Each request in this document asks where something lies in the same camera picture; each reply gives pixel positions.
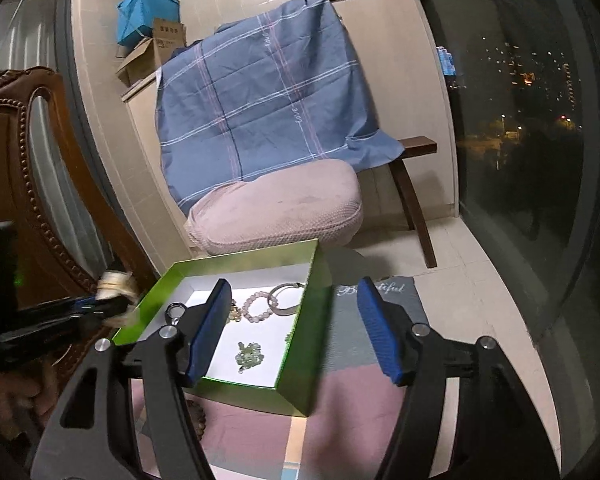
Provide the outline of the left human hand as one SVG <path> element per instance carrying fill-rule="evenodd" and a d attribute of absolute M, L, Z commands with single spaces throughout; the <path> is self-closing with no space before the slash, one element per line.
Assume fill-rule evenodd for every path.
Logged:
<path fill-rule="evenodd" d="M 0 434 L 12 440 L 22 433 L 16 423 L 14 408 L 34 411 L 38 421 L 45 426 L 57 399 L 57 378 L 50 362 L 42 363 L 38 377 L 0 373 Z"/>

